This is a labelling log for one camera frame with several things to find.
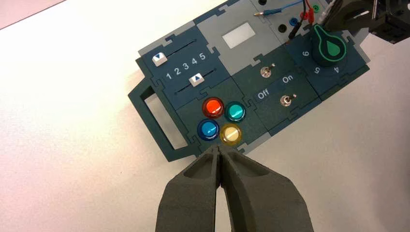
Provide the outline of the olive left gripper right finger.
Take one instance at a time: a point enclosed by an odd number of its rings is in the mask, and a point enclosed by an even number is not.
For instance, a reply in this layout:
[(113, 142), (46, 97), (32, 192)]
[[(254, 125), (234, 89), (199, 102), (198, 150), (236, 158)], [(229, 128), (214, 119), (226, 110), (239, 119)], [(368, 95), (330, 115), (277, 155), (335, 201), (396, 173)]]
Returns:
[(234, 232), (312, 232), (308, 207), (293, 182), (220, 145), (220, 183)]

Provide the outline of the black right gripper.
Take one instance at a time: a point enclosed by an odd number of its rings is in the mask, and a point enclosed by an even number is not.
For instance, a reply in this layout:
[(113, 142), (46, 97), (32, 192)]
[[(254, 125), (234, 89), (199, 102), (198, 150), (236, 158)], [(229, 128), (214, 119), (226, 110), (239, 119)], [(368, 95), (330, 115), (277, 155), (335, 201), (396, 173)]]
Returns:
[(327, 31), (356, 31), (368, 28), (391, 44), (410, 37), (408, 0), (333, 0), (323, 20)]

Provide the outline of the olive left gripper left finger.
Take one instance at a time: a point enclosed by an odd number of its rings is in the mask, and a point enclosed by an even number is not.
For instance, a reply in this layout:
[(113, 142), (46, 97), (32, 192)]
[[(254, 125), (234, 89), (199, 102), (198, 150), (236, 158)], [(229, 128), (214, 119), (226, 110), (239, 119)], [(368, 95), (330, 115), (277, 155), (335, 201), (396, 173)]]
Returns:
[(157, 232), (213, 232), (220, 149), (213, 145), (166, 185), (157, 212)]

